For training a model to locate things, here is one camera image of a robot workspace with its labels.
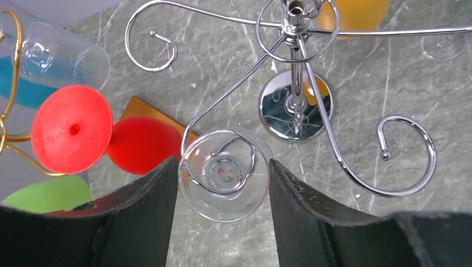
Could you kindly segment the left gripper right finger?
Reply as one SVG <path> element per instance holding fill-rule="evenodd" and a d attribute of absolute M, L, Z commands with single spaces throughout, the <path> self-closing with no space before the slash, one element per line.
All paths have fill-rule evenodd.
<path fill-rule="evenodd" d="M 348 207 L 270 160 L 269 197 L 280 266 L 470 266 L 471 214 Z"/>

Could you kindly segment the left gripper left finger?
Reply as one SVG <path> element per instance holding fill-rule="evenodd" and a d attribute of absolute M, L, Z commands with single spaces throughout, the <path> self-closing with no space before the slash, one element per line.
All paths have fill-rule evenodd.
<path fill-rule="evenodd" d="M 178 159 L 71 211 L 1 207 L 2 266 L 165 266 Z"/>

